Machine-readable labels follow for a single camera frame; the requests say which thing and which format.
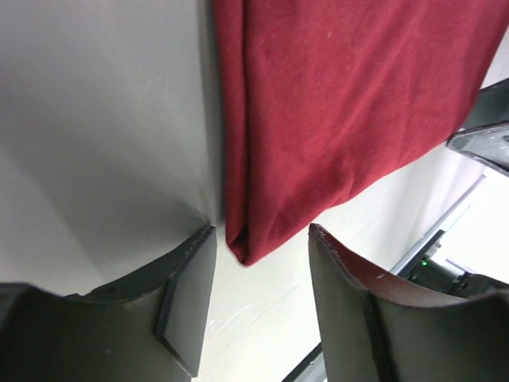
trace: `white surface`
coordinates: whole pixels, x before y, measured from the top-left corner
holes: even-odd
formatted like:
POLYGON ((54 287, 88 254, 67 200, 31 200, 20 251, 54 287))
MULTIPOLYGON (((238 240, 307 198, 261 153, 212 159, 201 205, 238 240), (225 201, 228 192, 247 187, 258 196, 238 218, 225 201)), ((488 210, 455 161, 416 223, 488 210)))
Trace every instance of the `white surface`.
POLYGON ((455 260, 476 273, 509 283, 509 178, 493 170, 486 173, 480 194, 447 231, 436 257, 438 261, 455 260))
MULTIPOLYGON (((0 5, 1 280, 83 293, 221 225, 206 4, 0 5)), ((317 222, 390 267, 479 172, 439 148, 317 222)), ((279 381, 319 341, 306 234, 249 269, 219 242, 197 380, 279 381)))

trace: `red towel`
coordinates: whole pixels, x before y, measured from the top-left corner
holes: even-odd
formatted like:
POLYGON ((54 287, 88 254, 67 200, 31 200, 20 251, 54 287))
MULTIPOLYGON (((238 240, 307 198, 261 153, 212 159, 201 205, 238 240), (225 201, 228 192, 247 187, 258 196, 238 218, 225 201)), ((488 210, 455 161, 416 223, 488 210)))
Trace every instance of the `red towel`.
POLYGON ((508 0, 214 0, 226 235, 250 265, 464 121, 508 0))

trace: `red cloth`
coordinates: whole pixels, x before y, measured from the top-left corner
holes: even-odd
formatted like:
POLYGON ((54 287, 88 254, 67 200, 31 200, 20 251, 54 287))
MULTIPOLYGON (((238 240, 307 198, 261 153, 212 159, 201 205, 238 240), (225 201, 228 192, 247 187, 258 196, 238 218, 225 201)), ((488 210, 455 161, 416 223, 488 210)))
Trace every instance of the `red cloth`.
POLYGON ((508 0, 214 0, 226 235, 250 265, 464 121, 508 0))

